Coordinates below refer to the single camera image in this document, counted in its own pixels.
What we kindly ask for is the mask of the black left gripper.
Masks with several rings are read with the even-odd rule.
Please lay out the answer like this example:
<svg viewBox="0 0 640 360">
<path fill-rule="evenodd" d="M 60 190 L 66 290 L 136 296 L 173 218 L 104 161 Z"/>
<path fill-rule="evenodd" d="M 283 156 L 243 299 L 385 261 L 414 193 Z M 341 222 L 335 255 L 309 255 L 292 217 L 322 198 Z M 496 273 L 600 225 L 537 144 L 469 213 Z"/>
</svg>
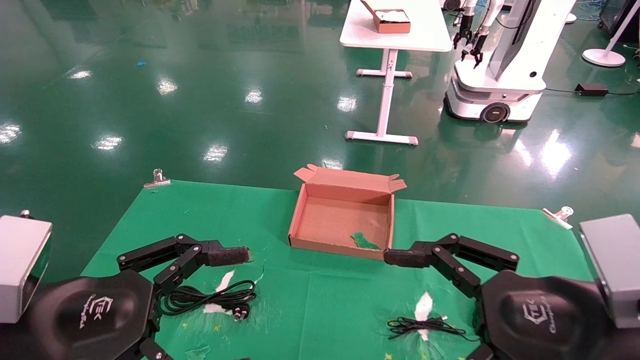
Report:
<svg viewBox="0 0 640 360">
<path fill-rule="evenodd" d="M 153 283 L 128 269 L 45 284 L 15 324 L 2 324 L 3 360 L 173 360 L 154 340 Z"/>
</svg>

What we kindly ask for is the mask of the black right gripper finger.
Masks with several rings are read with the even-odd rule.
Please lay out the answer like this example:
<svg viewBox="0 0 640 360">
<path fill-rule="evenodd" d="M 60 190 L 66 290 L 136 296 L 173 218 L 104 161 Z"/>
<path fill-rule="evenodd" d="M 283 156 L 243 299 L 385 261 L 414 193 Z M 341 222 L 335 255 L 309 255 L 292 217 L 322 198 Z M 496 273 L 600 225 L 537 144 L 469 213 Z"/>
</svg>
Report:
<svg viewBox="0 0 640 360">
<path fill-rule="evenodd" d="M 516 271 L 516 253 L 470 237 L 448 234 L 438 241 L 416 241 L 409 249 L 386 249 L 384 262 L 404 268 L 435 268 L 468 298 L 477 298 L 482 290 L 480 278 L 459 259 L 492 271 Z"/>
</svg>

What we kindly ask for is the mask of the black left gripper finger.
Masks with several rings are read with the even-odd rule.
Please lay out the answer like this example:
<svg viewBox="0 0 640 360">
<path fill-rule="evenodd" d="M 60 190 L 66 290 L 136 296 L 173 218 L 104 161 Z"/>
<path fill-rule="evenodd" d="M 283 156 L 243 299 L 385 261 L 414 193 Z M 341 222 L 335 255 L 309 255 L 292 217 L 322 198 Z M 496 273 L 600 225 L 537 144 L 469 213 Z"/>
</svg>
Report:
<svg viewBox="0 0 640 360">
<path fill-rule="evenodd" d="M 118 256 L 121 271 L 142 272 L 167 264 L 153 278 L 158 296 L 167 296 L 199 268 L 245 264 L 250 260 L 246 246 L 224 247 L 218 240 L 196 240 L 178 234 Z"/>
</svg>

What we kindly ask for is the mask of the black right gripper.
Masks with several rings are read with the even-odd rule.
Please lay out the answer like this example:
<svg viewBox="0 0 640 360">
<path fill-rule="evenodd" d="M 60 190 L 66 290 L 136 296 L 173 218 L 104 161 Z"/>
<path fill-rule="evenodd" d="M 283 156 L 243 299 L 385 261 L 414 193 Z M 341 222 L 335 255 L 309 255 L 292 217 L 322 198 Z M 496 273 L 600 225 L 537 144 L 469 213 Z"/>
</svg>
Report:
<svg viewBox="0 0 640 360">
<path fill-rule="evenodd" d="M 601 287 L 562 276 L 501 271 L 477 306 L 480 344 L 467 360 L 637 360 L 638 328 L 619 328 Z"/>
</svg>

